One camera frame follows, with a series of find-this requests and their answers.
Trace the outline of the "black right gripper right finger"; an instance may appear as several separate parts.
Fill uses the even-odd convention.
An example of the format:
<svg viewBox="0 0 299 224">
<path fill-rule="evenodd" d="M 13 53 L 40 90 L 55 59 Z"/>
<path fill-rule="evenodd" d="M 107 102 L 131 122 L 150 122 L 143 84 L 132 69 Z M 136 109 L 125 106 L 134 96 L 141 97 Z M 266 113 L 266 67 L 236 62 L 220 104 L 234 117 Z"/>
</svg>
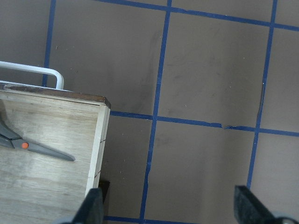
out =
<svg viewBox="0 0 299 224">
<path fill-rule="evenodd" d="M 274 216 L 246 187 L 235 186 L 234 217 L 239 224 L 297 224 L 298 221 L 284 216 Z"/>
</svg>

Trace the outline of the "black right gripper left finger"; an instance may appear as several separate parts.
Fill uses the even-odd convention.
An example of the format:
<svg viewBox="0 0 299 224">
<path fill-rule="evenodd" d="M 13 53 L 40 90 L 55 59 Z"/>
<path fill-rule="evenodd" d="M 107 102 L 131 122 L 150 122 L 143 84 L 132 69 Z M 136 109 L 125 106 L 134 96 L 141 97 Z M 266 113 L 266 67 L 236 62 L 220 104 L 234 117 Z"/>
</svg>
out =
<svg viewBox="0 0 299 224">
<path fill-rule="evenodd" d="M 56 220 L 56 224 L 102 224 L 104 221 L 103 194 L 101 188 L 90 189 L 73 217 Z"/>
</svg>

